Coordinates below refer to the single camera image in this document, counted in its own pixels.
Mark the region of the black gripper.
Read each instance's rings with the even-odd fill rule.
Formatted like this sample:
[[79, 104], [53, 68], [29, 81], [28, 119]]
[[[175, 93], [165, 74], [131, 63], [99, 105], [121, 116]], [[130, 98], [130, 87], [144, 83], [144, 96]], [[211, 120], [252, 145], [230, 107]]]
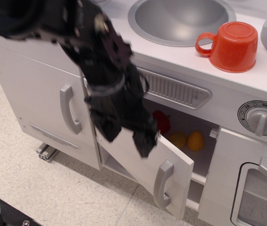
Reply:
[[122, 86], [87, 84], [92, 121], [103, 137], [113, 142], [122, 128], [132, 130], [135, 146], [142, 158], [148, 158], [157, 145], [156, 121], [143, 105], [144, 90], [140, 82]]

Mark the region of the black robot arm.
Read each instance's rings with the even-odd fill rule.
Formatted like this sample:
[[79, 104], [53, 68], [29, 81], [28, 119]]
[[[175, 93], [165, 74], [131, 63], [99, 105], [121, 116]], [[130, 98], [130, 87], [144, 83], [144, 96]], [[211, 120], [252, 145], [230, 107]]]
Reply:
[[102, 9], [90, 0], [0, 0], [0, 36], [59, 44], [88, 83], [90, 117], [107, 141], [133, 132], [141, 157], [157, 145], [157, 122], [144, 108], [148, 87], [132, 50]]

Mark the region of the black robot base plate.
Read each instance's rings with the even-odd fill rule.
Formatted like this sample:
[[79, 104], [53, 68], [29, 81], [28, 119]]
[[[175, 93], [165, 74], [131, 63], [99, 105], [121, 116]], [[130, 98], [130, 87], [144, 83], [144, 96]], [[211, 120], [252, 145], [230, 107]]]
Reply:
[[41, 226], [41, 224], [0, 199], [0, 226]]

